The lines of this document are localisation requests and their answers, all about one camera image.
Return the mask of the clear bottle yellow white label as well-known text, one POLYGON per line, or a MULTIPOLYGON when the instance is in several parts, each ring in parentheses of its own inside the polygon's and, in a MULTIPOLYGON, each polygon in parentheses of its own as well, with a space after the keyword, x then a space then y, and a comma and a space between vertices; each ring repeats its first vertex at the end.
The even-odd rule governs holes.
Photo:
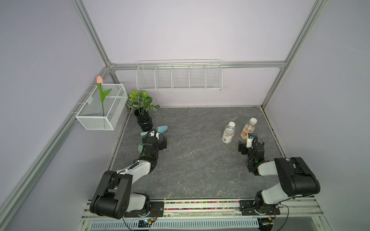
POLYGON ((222 142, 223 143, 231 143, 235 134, 235 128, 231 129, 228 125, 225 127, 223 135, 222 135, 222 142))

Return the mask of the clear bottle red cream label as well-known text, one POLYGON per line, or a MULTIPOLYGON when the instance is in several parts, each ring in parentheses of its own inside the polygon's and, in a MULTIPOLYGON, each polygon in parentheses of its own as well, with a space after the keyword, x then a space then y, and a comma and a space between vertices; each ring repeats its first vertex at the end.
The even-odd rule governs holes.
POLYGON ((251 125, 249 122, 244 126, 241 132, 241 138, 246 140, 249 133, 253 133, 255 130, 255 125, 251 125))

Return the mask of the white bottle cap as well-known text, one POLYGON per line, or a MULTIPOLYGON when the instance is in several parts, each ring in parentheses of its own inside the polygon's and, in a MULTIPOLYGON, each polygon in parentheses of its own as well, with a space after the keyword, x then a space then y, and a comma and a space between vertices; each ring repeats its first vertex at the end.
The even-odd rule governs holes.
POLYGON ((233 128, 235 128, 235 123, 234 122, 229 122, 228 123, 228 126, 231 128, 231 129, 233 129, 233 128))

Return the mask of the cream bottle cap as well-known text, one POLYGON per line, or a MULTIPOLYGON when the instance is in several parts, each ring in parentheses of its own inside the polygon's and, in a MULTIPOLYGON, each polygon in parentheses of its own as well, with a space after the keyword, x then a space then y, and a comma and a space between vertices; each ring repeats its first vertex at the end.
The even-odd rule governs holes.
POLYGON ((251 118, 249 123, 254 126, 257 123, 257 119, 256 118, 251 118))

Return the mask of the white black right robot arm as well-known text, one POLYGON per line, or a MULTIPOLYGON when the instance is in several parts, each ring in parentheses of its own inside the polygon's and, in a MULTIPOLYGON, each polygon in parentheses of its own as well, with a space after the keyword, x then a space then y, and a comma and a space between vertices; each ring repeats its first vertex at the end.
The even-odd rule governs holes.
POLYGON ((320 183, 315 174, 300 157, 264 158, 264 143, 253 140, 251 144, 239 141, 238 151, 248 157, 246 167, 255 176, 278 176, 279 183, 259 191, 252 208, 272 207, 280 202, 296 197, 308 197, 318 194, 320 183))

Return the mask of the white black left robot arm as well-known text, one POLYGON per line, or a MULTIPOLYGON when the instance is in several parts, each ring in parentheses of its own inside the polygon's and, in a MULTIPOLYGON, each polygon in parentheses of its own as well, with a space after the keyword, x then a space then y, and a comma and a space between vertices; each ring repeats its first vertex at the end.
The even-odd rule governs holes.
POLYGON ((90 203, 90 212, 115 219, 150 215, 149 196, 132 193, 132 184, 154 170, 159 151, 166 148, 167 139, 162 135, 144 138, 142 153, 132 165, 104 172, 90 203))

